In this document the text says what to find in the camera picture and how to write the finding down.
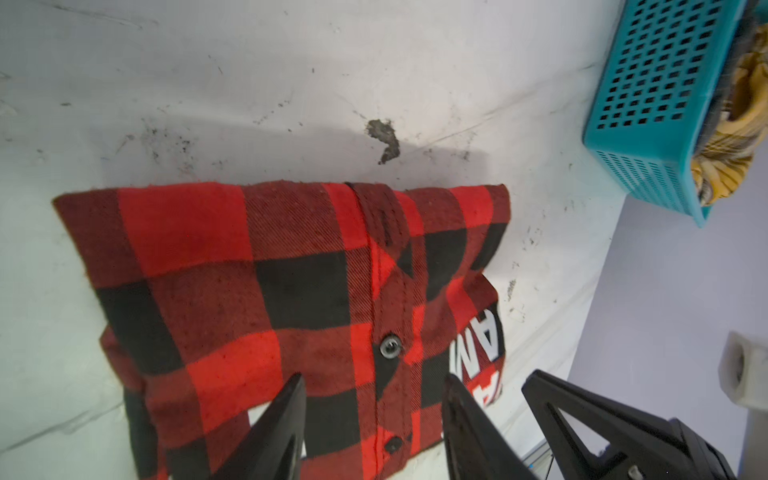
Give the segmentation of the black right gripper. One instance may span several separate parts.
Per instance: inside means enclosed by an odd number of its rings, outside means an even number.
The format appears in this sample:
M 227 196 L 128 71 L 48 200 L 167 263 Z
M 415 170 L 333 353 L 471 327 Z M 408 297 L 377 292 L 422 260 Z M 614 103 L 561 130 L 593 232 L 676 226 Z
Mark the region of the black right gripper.
M 522 393 L 566 479 L 735 479 L 726 458 L 678 419 L 664 420 L 542 370 Z M 568 422 L 607 441 L 600 455 Z

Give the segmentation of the red black plaid shirt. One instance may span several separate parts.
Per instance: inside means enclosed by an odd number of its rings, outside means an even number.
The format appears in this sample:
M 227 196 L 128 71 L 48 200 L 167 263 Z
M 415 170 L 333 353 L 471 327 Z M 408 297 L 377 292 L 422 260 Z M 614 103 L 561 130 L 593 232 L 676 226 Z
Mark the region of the red black plaid shirt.
M 499 396 L 485 268 L 502 185 L 195 183 L 57 197 L 105 314 L 142 479 L 209 479 L 293 375 L 305 479 L 384 479 L 442 438 L 444 381 Z

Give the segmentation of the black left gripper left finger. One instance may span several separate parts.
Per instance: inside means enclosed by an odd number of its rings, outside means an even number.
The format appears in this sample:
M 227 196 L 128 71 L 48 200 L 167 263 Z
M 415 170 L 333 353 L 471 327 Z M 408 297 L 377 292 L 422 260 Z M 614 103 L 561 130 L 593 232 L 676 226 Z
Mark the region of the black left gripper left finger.
M 211 479 L 299 479 L 305 420 L 306 386 L 294 374 Z

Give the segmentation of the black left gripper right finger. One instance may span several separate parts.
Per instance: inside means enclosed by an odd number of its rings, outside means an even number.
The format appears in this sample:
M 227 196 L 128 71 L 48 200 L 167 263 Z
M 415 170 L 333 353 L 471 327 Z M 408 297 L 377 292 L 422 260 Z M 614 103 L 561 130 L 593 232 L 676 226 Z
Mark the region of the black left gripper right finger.
M 445 378 L 442 428 L 451 480 L 535 480 L 454 374 Z

